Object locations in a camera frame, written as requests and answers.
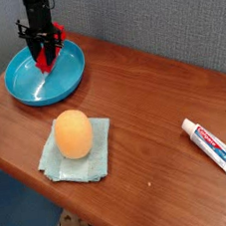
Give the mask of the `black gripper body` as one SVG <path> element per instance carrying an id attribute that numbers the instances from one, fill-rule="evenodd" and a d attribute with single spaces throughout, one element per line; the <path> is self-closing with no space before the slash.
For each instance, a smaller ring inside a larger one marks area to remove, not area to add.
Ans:
<path id="1" fill-rule="evenodd" d="M 19 19 L 16 22 L 18 37 L 26 41 L 30 49 L 41 48 L 45 43 L 49 46 L 63 44 L 62 31 L 53 25 L 49 0 L 23 0 L 28 22 Z"/>

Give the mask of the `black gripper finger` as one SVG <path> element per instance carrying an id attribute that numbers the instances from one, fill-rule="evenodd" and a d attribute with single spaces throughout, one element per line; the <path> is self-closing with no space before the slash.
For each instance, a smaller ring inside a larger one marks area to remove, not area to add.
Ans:
<path id="1" fill-rule="evenodd" d="M 56 43 L 51 39 L 44 44 L 44 52 L 46 55 L 47 65 L 51 66 L 56 57 Z"/>
<path id="2" fill-rule="evenodd" d="M 37 58 L 42 50 L 42 44 L 38 37 L 35 38 L 27 38 L 26 43 L 29 47 L 30 53 L 32 54 L 33 60 L 37 61 Z"/>

